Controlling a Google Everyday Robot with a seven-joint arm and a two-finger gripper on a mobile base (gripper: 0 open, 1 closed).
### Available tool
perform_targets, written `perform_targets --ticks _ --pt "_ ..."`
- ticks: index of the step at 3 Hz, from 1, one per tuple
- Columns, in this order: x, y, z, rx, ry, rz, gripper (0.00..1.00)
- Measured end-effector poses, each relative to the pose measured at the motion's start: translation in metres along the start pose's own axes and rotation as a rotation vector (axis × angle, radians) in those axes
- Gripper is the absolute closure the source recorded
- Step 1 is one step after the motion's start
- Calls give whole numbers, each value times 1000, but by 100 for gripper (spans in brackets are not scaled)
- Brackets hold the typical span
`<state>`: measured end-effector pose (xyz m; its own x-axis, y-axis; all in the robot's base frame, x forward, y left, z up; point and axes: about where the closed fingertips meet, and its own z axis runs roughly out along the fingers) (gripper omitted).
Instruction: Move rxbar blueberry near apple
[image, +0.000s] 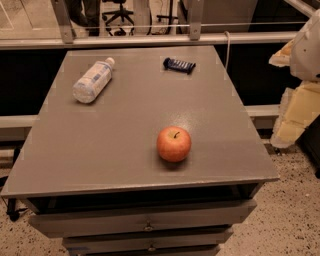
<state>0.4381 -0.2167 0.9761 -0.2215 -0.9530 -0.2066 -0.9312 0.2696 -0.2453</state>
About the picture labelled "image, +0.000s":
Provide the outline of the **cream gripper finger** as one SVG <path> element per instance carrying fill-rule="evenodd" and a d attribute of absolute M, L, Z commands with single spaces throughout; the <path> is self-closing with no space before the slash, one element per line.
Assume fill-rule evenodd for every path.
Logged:
<path fill-rule="evenodd" d="M 302 81 L 295 89 L 286 88 L 273 127 L 271 145 L 276 148 L 293 145 L 319 115 L 319 82 Z"/>
<path fill-rule="evenodd" d="M 279 51 L 270 57 L 269 63 L 276 67 L 289 66 L 292 46 L 293 41 L 286 43 Z"/>

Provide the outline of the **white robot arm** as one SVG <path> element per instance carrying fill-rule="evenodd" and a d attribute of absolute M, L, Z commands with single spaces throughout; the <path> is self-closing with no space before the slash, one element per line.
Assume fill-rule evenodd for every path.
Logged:
<path fill-rule="evenodd" d="M 290 74 L 301 80 L 296 89 L 285 89 L 270 139 L 272 146 L 288 148 L 320 115 L 320 10 L 269 63 L 288 66 Z"/>

